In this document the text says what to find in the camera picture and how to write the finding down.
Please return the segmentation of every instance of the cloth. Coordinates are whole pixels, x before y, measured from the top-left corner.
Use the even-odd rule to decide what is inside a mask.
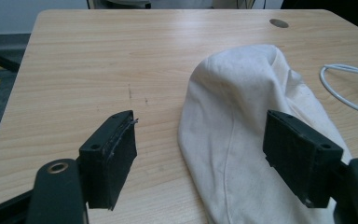
[[[189,80],[178,130],[209,223],[334,223],[333,200],[327,209],[307,208],[269,167],[262,148],[268,109],[301,119],[343,147],[344,162],[351,158],[278,48],[256,45],[212,55]]]

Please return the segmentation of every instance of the cable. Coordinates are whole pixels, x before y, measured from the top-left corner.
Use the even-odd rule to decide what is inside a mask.
[[[338,94],[335,90],[333,90],[333,88],[330,86],[330,84],[328,84],[328,82],[326,81],[326,79],[324,77],[324,72],[327,69],[336,69],[336,70],[350,72],[350,73],[354,73],[355,75],[358,75],[358,68],[353,67],[353,66],[349,66],[349,65],[346,65],[346,64],[340,64],[340,63],[325,64],[324,67],[322,68],[321,74],[320,74],[320,78],[321,78],[322,83],[324,84],[324,87],[328,91],[330,91],[330,93],[332,95],[334,95],[339,101],[341,101],[345,105],[348,105],[348,106],[352,107],[353,109],[358,110],[358,105],[356,105],[356,104],[352,103],[351,101],[345,99],[343,96]]]

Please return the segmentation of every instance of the wooden tabletop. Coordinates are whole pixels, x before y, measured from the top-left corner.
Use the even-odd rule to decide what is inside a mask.
[[[289,24],[270,24],[279,19]],[[358,111],[321,84],[326,63],[358,66],[358,28],[324,10],[49,10],[35,24],[0,126],[0,203],[42,165],[73,158],[112,114],[132,109],[138,157],[113,212],[90,223],[205,223],[177,144],[188,79],[224,49],[273,44],[358,157]],[[329,76],[358,104],[358,77]]]

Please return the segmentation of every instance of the light wood surface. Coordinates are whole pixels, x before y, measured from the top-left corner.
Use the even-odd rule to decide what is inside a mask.
[[[50,10],[35,24],[0,126],[0,203],[31,189],[45,163],[76,158],[110,115],[132,109],[138,157],[116,209],[89,210],[90,222],[205,223],[176,137],[187,82],[209,55],[251,44],[283,51],[358,157],[358,112],[319,80],[325,63],[358,66],[358,28],[333,13]],[[329,80],[358,103],[358,78]]]

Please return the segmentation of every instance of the fabric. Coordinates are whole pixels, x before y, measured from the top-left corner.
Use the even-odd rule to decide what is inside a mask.
[[[278,48],[257,45],[212,55],[189,80],[178,131],[209,222],[334,223],[333,200],[327,209],[307,208],[269,167],[262,148],[268,109],[305,121],[344,148],[345,162],[351,158]]]

